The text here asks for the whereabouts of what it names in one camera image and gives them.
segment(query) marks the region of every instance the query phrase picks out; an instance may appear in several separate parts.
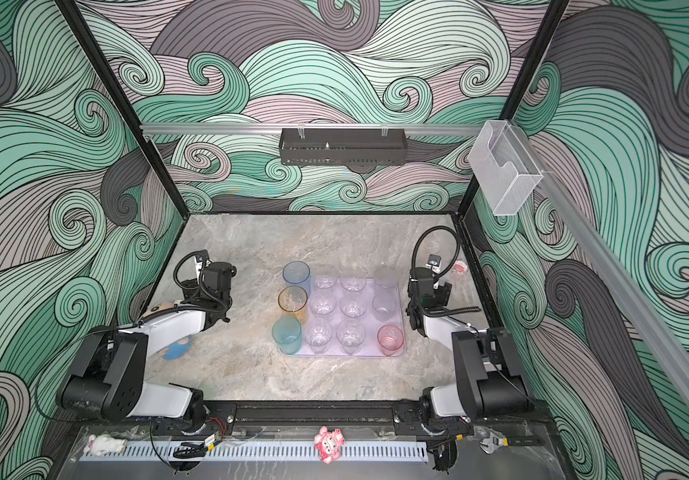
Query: wall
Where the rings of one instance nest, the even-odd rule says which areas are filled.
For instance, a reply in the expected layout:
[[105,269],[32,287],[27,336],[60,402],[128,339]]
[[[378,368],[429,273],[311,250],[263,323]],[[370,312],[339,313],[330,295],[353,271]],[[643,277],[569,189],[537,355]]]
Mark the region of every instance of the wall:
[[0,0],[0,478],[63,457],[33,380],[53,414],[52,355],[138,315],[181,223],[52,0]]
[[[689,0],[570,12],[516,115],[689,351]],[[580,478],[689,478],[689,409],[537,190],[475,246]]]
[[[602,0],[586,0],[593,4]],[[549,0],[80,0],[142,122],[498,118]],[[472,140],[403,167],[287,167],[277,136],[158,136],[193,211],[455,211]]]

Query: pink plush toy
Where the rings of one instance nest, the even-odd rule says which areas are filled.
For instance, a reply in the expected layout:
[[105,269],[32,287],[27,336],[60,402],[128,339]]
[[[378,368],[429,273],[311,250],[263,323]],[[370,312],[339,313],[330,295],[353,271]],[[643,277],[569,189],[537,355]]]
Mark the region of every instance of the pink plush toy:
[[324,463],[331,463],[342,456],[339,452],[339,447],[342,445],[344,445],[344,436],[339,428],[329,432],[328,428],[320,427],[320,433],[315,436],[315,448],[320,450],[320,460]]

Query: plastic tray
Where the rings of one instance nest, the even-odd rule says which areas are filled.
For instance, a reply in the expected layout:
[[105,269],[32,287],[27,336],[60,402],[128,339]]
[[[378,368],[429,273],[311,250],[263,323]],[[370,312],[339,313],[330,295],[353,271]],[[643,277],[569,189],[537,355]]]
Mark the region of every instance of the plastic tray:
[[[332,315],[334,315],[333,319],[333,325],[332,327],[334,328],[334,337],[331,339],[331,341],[328,344],[328,348],[326,349],[325,352],[323,353],[315,353],[312,351],[310,346],[306,342],[302,342],[301,349],[299,349],[298,352],[294,353],[293,355],[286,355],[285,353],[283,355],[286,356],[333,356],[333,357],[357,357],[357,358],[378,358],[378,359],[393,359],[397,358],[399,356],[402,356],[403,353],[406,351],[406,332],[403,331],[403,312],[401,310],[402,306],[400,305],[400,296],[398,295],[397,287],[394,287],[392,289],[381,289],[381,290],[389,290],[393,295],[395,295],[395,301],[397,303],[397,312],[395,312],[388,320],[386,321],[381,321],[377,320],[376,316],[373,314],[373,307],[371,306],[371,300],[373,299],[373,293],[374,289],[379,288],[378,286],[375,286],[373,283],[373,278],[369,278],[366,281],[366,287],[359,293],[360,295],[363,295],[367,299],[368,303],[368,310],[361,316],[359,317],[359,320],[363,324],[363,328],[366,329],[366,340],[363,341],[363,343],[360,344],[360,348],[352,355],[348,355],[341,349],[341,344],[339,344],[339,340],[337,340],[337,327],[339,326],[339,323],[345,318],[344,314],[339,310],[339,300],[341,300],[341,297],[347,293],[347,291],[341,286],[340,282],[337,282],[336,285],[332,286],[330,288],[331,293],[333,293],[337,297],[337,309],[334,311]],[[313,313],[311,311],[308,311],[308,319],[312,318]],[[382,328],[385,325],[389,325],[392,323],[393,325],[397,326],[401,332],[403,332],[403,346],[400,347],[400,350],[397,350],[394,354],[391,356],[386,356],[382,353],[382,350],[379,348],[379,341],[377,340],[377,332],[379,331],[380,328]]]

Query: cup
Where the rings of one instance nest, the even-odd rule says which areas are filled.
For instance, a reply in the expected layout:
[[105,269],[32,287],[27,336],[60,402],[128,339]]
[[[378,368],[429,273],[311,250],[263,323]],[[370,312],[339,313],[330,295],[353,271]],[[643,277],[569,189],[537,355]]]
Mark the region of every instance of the cup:
[[272,338],[286,355],[293,355],[301,349],[301,323],[295,317],[282,316],[272,326]]
[[337,298],[330,290],[316,290],[309,302],[310,311],[330,321],[337,308]]
[[386,290],[384,292],[377,292],[371,300],[373,307],[373,315],[380,322],[386,322],[393,317],[397,312],[397,300],[395,299],[394,290]]
[[345,293],[339,300],[339,310],[349,317],[358,318],[368,310],[366,298],[359,293]]
[[403,346],[403,332],[396,325],[385,325],[377,332],[377,340],[382,353],[392,356]]
[[339,272],[332,266],[324,266],[315,270],[312,284],[319,290],[327,290],[337,284]]
[[337,340],[345,353],[353,355],[366,340],[366,329],[357,320],[344,319],[337,327]]
[[360,292],[366,288],[366,277],[358,272],[350,271],[342,273],[341,276],[342,288],[348,292]]
[[311,293],[310,267],[304,262],[291,262],[283,267],[283,280],[287,286],[297,285],[309,295]]
[[317,354],[326,351],[333,336],[334,328],[331,326],[331,322],[318,316],[311,318],[304,325],[304,341]]
[[388,266],[381,266],[373,273],[373,283],[382,288],[394,288],[397,285],[397,274]]
[[307,292],[299,285],[287,286],[278,295],[278,305],[285,316],[294,316],[303,325],[307,320]]

